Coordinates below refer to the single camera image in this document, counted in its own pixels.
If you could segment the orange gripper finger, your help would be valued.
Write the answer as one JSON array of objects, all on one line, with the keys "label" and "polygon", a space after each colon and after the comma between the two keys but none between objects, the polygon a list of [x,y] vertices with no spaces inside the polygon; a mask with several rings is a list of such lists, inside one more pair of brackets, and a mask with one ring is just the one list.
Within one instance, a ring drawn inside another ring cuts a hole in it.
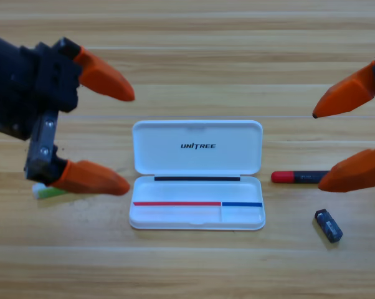
[{"label": "orange gripper finger", "polygon": [[74,194],[122,196],[130,190],[128,181],[117,172],[87,160],[68,160],[60,178],[50,186]]},{"label": "orange gripper finger", "polygon": [[334,165],[318,184],[326,192],[375,187],[375,149],[366,149]]}]

